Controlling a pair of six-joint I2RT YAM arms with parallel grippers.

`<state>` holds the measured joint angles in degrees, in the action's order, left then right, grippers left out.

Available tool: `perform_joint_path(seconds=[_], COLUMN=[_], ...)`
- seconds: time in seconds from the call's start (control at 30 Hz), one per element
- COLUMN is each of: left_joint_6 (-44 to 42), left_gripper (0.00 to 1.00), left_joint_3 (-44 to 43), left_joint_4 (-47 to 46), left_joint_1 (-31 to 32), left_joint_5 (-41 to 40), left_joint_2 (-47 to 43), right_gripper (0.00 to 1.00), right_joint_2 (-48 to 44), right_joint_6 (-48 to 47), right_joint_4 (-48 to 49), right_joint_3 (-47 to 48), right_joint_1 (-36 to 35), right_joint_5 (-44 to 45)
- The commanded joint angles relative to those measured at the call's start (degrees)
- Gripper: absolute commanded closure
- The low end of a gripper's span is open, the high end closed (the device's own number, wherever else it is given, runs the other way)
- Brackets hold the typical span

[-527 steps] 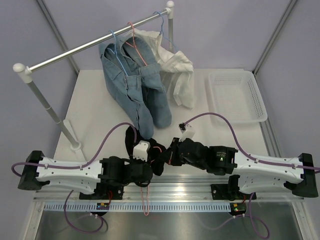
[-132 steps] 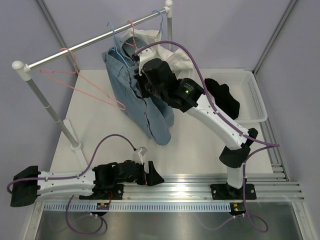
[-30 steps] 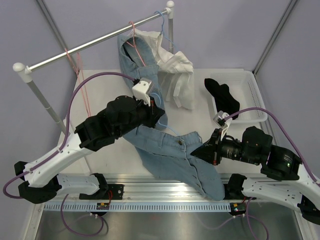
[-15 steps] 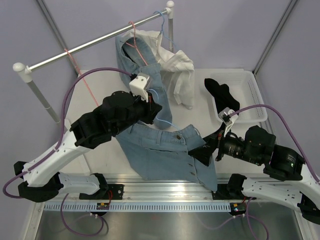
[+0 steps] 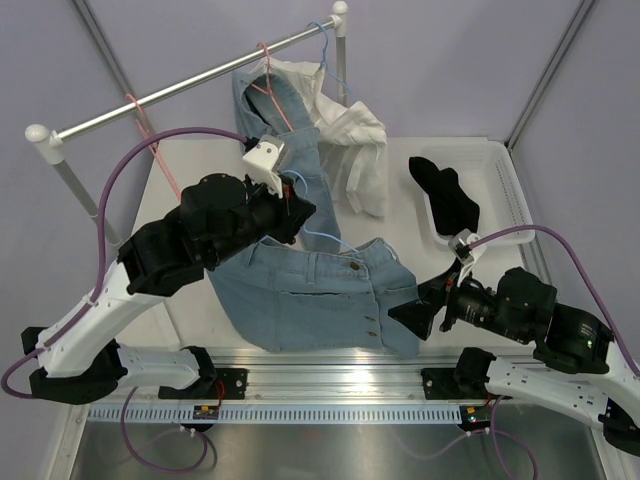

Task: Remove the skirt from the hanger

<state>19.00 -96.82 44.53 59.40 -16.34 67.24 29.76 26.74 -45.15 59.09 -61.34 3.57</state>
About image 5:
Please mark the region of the blue hanger with denim shirt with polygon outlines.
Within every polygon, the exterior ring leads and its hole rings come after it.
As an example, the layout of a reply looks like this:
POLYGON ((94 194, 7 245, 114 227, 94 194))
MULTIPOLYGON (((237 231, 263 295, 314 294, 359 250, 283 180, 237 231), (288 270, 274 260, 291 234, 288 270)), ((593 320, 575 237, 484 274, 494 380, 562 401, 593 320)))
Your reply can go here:
POLYGON ((357 252, 356 247, 342 239, 326 179, 322 175, 303 175, 293 169, 284 170, 283 174, 294 181, 295 192, 316 208, 302 227, 305 248, 326 253, 357 252))

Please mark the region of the light blue denim shirt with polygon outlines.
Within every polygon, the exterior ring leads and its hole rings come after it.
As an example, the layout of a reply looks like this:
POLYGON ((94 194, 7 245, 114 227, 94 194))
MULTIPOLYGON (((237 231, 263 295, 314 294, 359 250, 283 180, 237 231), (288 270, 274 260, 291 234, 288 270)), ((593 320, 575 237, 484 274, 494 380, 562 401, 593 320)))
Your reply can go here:
POLYGON ((388 315, 416 299, 416 278, 381 238, 339 254, 266 239, 209 279, 235 330, 266 351, 361 348, 405 358, 419 352, 418 338, 388 315))

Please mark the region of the blue denim jeans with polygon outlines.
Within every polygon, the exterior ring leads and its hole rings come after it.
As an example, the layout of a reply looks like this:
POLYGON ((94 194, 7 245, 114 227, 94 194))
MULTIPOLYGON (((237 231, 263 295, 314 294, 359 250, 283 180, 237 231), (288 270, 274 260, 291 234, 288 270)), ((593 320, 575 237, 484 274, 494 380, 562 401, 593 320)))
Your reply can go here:
POLYGON ((320 163, 319 130, 314 127, 303 98, 283 76, 271 73, 275 95, 285 114, 294 126, 290 132, 275 109, 268 94, 255 89, 265 89, 265 73, 232 74, 234 113, 237 131, 247 137, 271 135, 285 142, 290 157, 284 168, 293 169, 303 175, 322 175, 329 179, 320 163))

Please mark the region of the black skirt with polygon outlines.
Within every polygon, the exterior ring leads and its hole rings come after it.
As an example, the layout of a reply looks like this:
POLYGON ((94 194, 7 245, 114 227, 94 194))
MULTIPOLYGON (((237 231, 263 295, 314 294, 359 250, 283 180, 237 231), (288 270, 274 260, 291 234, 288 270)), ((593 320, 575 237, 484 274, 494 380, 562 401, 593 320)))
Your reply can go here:
POLYGON ((454 236, 465 229, 478 232, 480 207, 461 188, 454 169, 439 169, 434 162, 419 156, 410 157, 408 167, 413 180, 429 198, 439 235, 454 236))

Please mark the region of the pink hanger with jeans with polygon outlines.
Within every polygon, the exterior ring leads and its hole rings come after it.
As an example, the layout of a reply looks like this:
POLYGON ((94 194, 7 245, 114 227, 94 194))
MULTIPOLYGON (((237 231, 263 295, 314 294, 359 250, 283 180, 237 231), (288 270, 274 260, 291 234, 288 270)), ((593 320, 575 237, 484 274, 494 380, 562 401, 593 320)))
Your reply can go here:
POLYGON ((280 114, 283 122, 287 126, 290 132, 294 131, 294 126, 290 122, 289 118, 285 114, 283 108, 280 105, 280 102, 277 99, 277 96, 274 93, 272 82, 271 82, 271 53, 265 42, 259 42, 256 44, 258 48, 260 48, 264 54, 265 59, 265 89, 261 89, 260 87, 255 86, 255 89, 258 89, 260 92, 268 94, 275 109, 280 114))

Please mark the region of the pink wire hanger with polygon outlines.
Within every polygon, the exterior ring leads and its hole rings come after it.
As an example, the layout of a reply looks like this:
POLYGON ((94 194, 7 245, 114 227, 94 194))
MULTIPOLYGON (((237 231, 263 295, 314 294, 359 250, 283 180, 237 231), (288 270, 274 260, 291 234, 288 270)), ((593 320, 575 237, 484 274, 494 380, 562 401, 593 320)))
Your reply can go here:
MULTIPOLYGON (((143 139, 148 139, 151 136, 154 136, 155 132, 149 122, 146 112, 139 105, 137 99, 129 92, 125 94, 125 99, 133 103, 134 106, 136 107, 137 113, 136 113, 135 123, 139 130, 140 136, 143 139)), ((171 190, 173 191, 173 194, 175 195, 176 199, 180 200, 181 190, 174 178, 174 175, 172 174, 171 170, 169 169, 166 161, 164 160, 159 150, 159 143, 158 142, 152 143, 151 145, 148 146, 148 149, 153 156, 154 162, 157 164, 157 166, 160 168, 161 172, 163 173, 164 178, 167 181, 168 185, 170 186, 171 190)))

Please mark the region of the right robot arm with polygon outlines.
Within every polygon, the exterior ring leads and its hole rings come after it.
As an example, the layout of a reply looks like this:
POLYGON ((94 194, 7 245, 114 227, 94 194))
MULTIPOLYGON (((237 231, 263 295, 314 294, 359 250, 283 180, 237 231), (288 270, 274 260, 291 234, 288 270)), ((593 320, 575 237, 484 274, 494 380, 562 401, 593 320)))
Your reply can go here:
POLYGON ((511 268, 498 286, 463 277, 459 264, 418 287, 418 297, 397 305, 389 316, 421 340, 435 316, 443 332, 456 322, 534 347, 532 356, 567 375, 551 378, 516 366, 478 347, 462 350, 451 375, 465 398, 506 396, 561 413, 599 432, 613 447, 639 453, 639 379, 625 361, 612 330, 594 315, 557 302, 555 287, 521 267, 511 268))

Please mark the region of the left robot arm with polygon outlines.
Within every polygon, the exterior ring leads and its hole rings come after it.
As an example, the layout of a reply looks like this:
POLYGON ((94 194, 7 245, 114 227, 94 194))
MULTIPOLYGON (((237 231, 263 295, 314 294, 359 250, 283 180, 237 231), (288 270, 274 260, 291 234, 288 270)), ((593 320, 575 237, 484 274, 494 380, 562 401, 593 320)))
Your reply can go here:
POLYGON ((156 387, 162 399, 204 399, 216 391, 207 350, 130 347, 116 337, 144 312, 269 236, 292 244, 316 211, 289 178, 282 193, 250 178, 211 174, 185 188, 177 207, 143 225, 119 249, 99 288, 49 328, 23 331, 25 353, 39 364, 32 397, 70 405, 119 388, 156 387))

